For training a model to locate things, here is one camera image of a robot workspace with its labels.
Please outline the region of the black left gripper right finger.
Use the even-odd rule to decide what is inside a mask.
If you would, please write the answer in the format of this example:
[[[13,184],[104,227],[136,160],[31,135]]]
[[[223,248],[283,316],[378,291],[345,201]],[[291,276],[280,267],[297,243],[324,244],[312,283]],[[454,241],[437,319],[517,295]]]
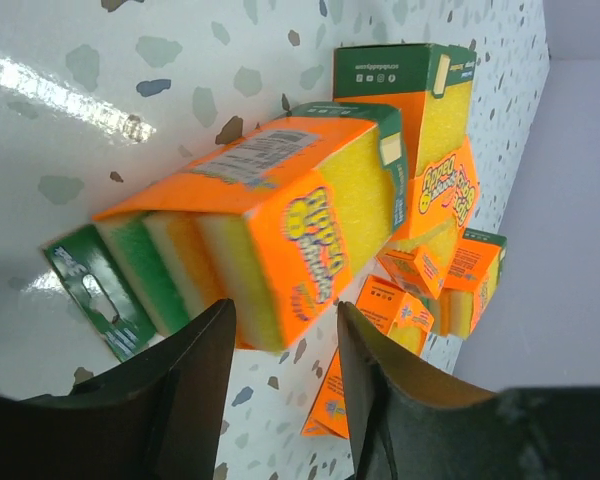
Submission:
[[[600,386],[491,392],[337,307],[355,479],[600,479]]]

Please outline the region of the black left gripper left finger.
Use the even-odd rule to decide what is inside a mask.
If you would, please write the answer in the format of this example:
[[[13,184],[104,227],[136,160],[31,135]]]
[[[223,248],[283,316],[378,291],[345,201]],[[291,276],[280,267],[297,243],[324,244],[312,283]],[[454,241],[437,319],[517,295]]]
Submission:
[[[184,328],[65,396],[0,396],[0,479],[210,479],[236,309]]]

